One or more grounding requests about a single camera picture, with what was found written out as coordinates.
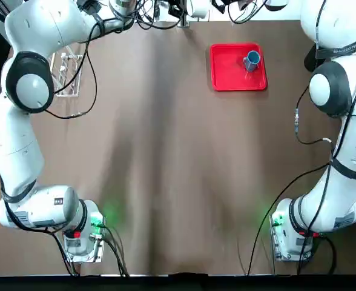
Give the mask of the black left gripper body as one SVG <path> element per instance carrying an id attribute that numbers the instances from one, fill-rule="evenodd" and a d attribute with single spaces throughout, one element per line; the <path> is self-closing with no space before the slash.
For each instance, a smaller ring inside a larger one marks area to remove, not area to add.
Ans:
<path id="1" fill-rule="evenodd" d="M 185 1 L 182 0 L 167 0 L 168 2 L 168 14 L 175 17 L 181 18 L 185 12 Z"/>

